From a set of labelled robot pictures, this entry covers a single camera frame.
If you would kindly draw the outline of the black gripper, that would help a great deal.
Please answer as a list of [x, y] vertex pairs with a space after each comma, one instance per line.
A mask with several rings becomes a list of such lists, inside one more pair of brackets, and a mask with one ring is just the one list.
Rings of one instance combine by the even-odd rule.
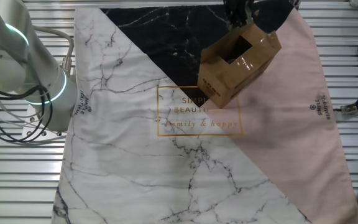
[[251, 8], [254, 3], [254, 0], [224, 0], [224, 5], [229, 9], [226, 10], [227, 17], [227, 28], [229, 30], [235, 29], [238, 27], [237, 13], [233, 10], [244, 9], [240, 13], [240, 25], [239, 27], [244, 27], [246, 25], [252, 24], [253, 14], [251, 9], [245, 9], [246, 7]]

